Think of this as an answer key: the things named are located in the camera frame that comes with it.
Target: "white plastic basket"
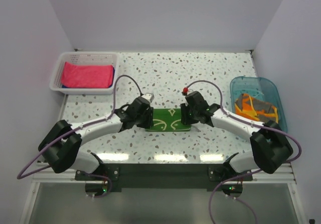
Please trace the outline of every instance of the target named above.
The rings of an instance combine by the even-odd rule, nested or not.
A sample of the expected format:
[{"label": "white plastic basket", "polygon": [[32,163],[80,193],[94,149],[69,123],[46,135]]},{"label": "white plastic basket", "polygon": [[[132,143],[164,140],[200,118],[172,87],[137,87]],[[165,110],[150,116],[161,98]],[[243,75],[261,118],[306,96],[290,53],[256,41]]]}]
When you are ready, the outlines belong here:
[{"label": "white plastic basket", "polygon": [[[65,52],[60,55],[50,81],[50,89],[65,94],[105,95],[112,94],[115,80],[118,77],[119,54],[113,52]],[[76,65],[113,65],[115,76],[110,88],[62,88],[61,75],[65,62]]]}]

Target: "pink cloth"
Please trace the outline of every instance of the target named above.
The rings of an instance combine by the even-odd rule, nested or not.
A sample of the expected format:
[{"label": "pink cloth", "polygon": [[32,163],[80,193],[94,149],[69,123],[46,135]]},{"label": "pink cloth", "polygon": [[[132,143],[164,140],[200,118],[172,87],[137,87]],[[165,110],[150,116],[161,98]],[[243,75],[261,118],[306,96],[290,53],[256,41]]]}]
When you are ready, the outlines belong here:
[{"label": "pink cloth", "polygon": [[113,81],[113,66],[80,66],[65,62],[61,83],[71,88],[108,88]]}]

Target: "teal transparent container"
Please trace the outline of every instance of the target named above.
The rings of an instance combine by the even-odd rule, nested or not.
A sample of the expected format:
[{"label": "teal transparent container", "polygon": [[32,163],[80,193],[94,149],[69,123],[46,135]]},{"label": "teal transparent container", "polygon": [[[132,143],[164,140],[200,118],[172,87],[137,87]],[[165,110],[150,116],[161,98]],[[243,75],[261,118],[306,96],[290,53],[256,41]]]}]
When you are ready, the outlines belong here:
[{"label": "teal transparent container", "polygon": [[232,110],[235,113],[234,102],[242,94],[273,104],[277,108],[279,125],[284,132],[287,132],[287,125],[284,111],[276,86],[264,77],[236,77],[230,83]]}]

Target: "green board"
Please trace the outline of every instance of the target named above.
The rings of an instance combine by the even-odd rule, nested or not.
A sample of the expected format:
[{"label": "green board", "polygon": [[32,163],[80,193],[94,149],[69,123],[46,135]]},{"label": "green board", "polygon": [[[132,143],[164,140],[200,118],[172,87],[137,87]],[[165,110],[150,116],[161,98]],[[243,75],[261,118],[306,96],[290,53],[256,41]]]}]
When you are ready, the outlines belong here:
[{"label": "green board", "polygon": [[156,108],[153,114],[154,126],[146,131],[153,132],[184,132],[190,131],[190,125],[181,123],[180,108]]}]

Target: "yellow object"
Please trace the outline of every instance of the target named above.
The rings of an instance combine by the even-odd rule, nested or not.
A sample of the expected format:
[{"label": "yellow object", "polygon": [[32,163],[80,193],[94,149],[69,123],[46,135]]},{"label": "yellow object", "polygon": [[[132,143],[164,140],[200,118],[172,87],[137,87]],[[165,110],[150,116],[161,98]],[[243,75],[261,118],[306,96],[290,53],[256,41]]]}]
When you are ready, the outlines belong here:
[{"label": "yellow object", "polygon": [[264,102],[243,93],[235,101],[236,114],[250,120],[279,122],[277,108],[269,102]]}]

